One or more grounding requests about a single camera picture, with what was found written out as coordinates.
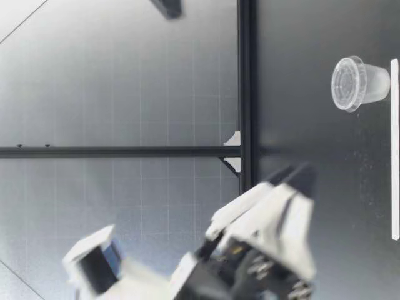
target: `black metal rail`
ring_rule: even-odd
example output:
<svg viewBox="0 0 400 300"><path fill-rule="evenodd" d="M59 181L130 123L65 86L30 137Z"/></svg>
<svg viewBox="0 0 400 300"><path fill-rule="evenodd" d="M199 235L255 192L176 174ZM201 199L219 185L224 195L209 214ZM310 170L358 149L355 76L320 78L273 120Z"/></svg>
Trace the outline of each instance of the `black metal rail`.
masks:
<svg viewBox="0 0 400 300"><path fill-rule="evenodd" d="M240 157L240 146L215 147L0 147L1 158Z"/></svg>
<svg viewBox="0 0 400 300"><path fill-rule="evenodd" d="M251 0L237 0L238 54L239 54L239 125L241 132L240 192L251 189L254 182L253 124L255 114L251 81Z"/></svg>

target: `white stick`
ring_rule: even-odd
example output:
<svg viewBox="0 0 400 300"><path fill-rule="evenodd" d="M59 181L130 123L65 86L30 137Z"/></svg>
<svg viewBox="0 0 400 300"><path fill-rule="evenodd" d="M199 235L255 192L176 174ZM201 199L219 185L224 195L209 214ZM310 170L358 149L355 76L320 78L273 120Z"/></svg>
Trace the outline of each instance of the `white stick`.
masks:
<svg viewBox="0 0 400 300"><path fill-rule="evenodd" d="M400 238L399 61L391 61L392 239Z"/></svg>

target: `clear plastic cup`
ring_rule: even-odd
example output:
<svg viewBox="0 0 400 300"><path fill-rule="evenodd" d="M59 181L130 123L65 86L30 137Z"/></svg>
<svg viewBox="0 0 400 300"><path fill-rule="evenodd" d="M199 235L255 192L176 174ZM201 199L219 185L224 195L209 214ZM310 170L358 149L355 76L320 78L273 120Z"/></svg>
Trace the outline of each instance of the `clear plastic cup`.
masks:
<svg viewBox="0 0 400 300"><path fill-rule="evenodd" d="M383 100L390 90L390 75L358 56L345 57L335 67L331 89L336 106L351 113L362 104Z"/></svg>

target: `cup rim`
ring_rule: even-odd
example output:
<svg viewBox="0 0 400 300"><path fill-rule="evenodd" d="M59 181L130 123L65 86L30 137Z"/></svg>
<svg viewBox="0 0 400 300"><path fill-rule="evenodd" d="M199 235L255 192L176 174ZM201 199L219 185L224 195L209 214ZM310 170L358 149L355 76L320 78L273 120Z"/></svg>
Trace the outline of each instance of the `cup rim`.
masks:
<svg viewBox="0 0 400 300"><path fill-rule="evenodd" d="M354 77L356 80L356 89L354 95L346 105L342 105L338 102L338 97L336 96L335 92L335 78L343 66L350 66L354 69ZM332 74L331 92L335 105L337 106L337 108L343 111L348 111L351 113L363 103L366 93L366 68L363 60L360 57L355 55L344 57L336 64Z"/></svg>

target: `black table surface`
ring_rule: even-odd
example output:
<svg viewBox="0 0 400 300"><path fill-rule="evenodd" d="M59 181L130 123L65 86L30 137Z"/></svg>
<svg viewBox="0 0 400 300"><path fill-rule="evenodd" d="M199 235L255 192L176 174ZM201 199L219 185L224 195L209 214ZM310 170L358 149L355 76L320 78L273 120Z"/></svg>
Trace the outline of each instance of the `black table surface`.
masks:
<svg viewBox="0 0 400 300"><path fill-rule="evenodd" d="M258 180L288 162L318 171L310 243L315 299L399 299L391 239L390 102L338 110L343 57L390 67L400 57L398 0L254 1Z"/></svg>

